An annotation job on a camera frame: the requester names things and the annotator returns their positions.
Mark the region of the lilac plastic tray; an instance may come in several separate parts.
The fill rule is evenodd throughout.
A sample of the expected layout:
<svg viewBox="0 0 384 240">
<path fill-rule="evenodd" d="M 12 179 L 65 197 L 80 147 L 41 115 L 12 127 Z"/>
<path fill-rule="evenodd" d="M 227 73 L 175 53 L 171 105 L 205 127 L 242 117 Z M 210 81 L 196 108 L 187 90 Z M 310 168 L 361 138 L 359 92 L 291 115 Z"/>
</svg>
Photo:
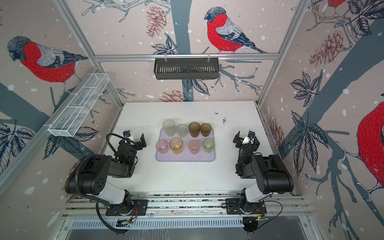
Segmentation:
<svg viewBox="0 0 384 240">
<path fill-rule="evenodd" d="M 197 138 L 191 137 L 190 134 L 188 134 L 185 138 L 182 138 L 183 140 L 183 151 L 176 155 L 170 147 L 168 147 L 168 152 L 165 154 L 161 154 L 159 151 L 156 152 L 156 159 L 159 162 L 212 162 L 216 158 L 216 153 L 215 153 L 215 148 L 210 153 L 207 153 L 204 150 L 203 147 L 203 141 L 205 139 L 215 139 L 214 136 L 214 130 L 211 130 L 210 134 L 208 137 L 204 137 L 201 134 Z M 201 144 L 201 148 L 199 152 L 194 155 L 190 152 L 189 150 L 189 142 L 192 140 L 199 141 Z"/>
</svg>

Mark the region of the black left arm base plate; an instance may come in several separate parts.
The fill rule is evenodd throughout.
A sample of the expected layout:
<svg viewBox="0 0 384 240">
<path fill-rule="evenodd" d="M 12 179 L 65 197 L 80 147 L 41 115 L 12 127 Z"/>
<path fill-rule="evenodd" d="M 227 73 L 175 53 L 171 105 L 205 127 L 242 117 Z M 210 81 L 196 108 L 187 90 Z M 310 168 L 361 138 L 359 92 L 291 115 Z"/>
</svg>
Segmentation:
<svg viewBox="0 0 384 240">
<path fill-rule="evenodd" d="M 106 210 L 106 216 L 122 217 L 122 216 L 145 216 L 148 200 L 138 199 L 130 200 L 126 203 L 119 205 L 108 205 Z"/>
</svg>

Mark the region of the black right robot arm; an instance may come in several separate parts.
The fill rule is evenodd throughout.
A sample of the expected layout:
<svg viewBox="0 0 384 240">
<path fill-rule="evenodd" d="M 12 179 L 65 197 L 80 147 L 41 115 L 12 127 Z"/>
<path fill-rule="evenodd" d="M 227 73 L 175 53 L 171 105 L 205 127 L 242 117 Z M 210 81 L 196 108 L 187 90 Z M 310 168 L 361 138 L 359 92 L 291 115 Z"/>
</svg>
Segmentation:
<svg viewBox="0 0 384 240">
<path fill-rule="evenodd" d="M 274 194 L 292 192 L 294 181 L 279 155 L 263 156 L 257 150 L 260 142 L 256 133 L 249 131 L 245 138 L 237 133 L 233 139 L 239 149 L 236 174 L 241 179 L 255 179 L 256 182 L 242 190 L 240 205 L 259 204 Z"/>
</svg>

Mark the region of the brown textured glass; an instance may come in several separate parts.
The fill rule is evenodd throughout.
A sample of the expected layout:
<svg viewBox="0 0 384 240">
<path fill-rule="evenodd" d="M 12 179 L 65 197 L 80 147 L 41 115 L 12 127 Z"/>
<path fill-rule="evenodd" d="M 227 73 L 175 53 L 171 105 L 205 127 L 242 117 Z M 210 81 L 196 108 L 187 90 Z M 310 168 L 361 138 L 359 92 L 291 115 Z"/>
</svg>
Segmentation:
<svg viewBox="0 0 384 240">
<path fill-rule="evenodd" d="M 201 125 L 201 134 L 204 137 L 208 137 L 211 133 L 212 126 L 210 124 L 204 123 Z"/>
</svg>

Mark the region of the bright green glass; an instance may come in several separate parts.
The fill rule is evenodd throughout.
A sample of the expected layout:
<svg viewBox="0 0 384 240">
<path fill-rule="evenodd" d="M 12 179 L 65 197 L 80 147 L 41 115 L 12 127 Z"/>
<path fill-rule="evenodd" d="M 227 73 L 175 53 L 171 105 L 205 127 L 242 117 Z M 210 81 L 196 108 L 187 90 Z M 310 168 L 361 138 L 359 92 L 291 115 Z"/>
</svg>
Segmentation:
<svg viewBox="0 0 384 240">
<path fill-rule="evenodd" d="M 205 153 L 209 154 L 209 153 L 214 151 L 215 141 L 213 139 L 209 139 L 209 138 L 204 139 L 203 147 L 204 147 Z"/>
</svg>

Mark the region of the rose pink glass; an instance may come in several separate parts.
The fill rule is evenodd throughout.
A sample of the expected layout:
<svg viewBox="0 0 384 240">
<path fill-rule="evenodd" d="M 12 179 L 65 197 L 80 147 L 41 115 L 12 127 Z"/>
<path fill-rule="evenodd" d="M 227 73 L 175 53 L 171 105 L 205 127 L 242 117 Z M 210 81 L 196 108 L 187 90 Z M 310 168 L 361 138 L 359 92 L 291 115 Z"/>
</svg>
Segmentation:
<svg viewBox="0 0 384 240">
<path fill-rule="evenodd" d="M 166 154 L 169 151 L 168 141 L 164 140 L 164 139 L 160 139 L 156 143 L 156 148 L 157 148 L 158 153 L 163 154 L 163 155 Z"/>
</svg>

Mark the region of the pale green tall glass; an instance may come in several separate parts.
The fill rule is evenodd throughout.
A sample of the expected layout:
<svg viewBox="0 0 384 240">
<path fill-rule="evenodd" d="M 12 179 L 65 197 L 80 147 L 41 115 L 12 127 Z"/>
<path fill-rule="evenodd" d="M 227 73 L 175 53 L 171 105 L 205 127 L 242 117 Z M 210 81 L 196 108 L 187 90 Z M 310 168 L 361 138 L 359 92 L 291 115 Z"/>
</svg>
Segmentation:
<svg viewBox="0 0 384 240">
<path fill-rule="evenodd" d="M 167 119 L 163 122 L 163 129 L 167 136 L 173 137 L 176 134 L 176 124 L 172 119 Z"/>
</svg>

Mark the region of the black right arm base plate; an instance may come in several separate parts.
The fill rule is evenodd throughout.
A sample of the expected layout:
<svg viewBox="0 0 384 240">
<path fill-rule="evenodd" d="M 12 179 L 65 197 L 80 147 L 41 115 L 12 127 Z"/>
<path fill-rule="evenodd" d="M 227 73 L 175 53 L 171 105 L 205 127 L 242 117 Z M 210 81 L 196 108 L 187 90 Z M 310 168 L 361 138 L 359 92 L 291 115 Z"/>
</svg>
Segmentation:
<svg viewBox="0 0 384 240">
<path fill-rule="evenodd" d="M 263 203 L 248 203 L 240 198 L 228 198 L 221 204 L 228 215 L 266 215 L 267 210 Z"/>
</svg>

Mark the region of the yellow amber glass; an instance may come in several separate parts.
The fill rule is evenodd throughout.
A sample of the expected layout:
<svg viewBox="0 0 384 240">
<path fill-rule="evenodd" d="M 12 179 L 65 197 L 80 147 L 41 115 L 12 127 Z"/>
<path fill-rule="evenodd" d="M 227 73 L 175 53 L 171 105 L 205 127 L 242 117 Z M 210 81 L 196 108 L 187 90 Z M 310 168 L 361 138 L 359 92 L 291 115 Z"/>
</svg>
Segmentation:
<svg viewBox="0 0 384 240">
<path fill-rule="evenodd" d="M 169 142 L 169 146 L 175 155 L 179 155 L 183 152 L 184 142 L 181 138 L 173 138 Z"/>
</svg>

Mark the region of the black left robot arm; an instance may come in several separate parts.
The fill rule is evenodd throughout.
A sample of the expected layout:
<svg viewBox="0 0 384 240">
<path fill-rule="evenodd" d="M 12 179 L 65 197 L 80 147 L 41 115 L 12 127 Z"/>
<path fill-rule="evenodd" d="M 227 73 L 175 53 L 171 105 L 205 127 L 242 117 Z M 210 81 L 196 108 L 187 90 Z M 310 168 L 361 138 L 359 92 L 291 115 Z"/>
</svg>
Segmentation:
<svg viewBox="0 0 384 240">
<path fill-rule="evenodd" d="M 65 192 L 82 198 L 103 203 L 109 207 L 132 208 L 129 191 L 108 182 L 108 177 L 131 178 L 136 164 L 137 153 L 146 146 L 145 135 L 135 142 L 130 131 L 123 135 L 108 133 L 106 142 L 113 156 L 92 155 L 82 158 L 65 183 Z"/>
</svg>

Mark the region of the dark brown glass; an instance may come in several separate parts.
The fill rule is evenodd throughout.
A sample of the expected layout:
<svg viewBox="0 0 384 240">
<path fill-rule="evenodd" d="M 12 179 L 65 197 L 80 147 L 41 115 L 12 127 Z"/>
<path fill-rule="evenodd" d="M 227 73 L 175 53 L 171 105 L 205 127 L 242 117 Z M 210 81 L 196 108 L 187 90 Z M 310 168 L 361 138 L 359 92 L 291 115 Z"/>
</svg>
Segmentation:
<svg viewBox="0 0 384 240">
<path fill-rule="evenodd" d="M 192 122 L 189 124 L 189 132 L 193 138 L 197 138 L 199 136 L 200 130 L 201 130 L 201 125 L 199 123 Z"/>
</svg>

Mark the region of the pale green small glass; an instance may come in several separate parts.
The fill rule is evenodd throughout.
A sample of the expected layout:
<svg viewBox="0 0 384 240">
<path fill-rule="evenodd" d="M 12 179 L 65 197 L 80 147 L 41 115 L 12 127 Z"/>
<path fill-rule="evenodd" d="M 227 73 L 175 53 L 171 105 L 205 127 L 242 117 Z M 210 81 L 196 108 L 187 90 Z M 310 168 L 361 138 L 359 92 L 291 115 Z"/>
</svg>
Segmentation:
<svg viewBox="0 0 384 240">
<path fill-rule="evenodd" d="M 177 133 L 180 138 L 185 138 L 188 135 L 188 130 L 189 128 L 184 124 L 180 124 L 177 126 Z"/>
</svg>

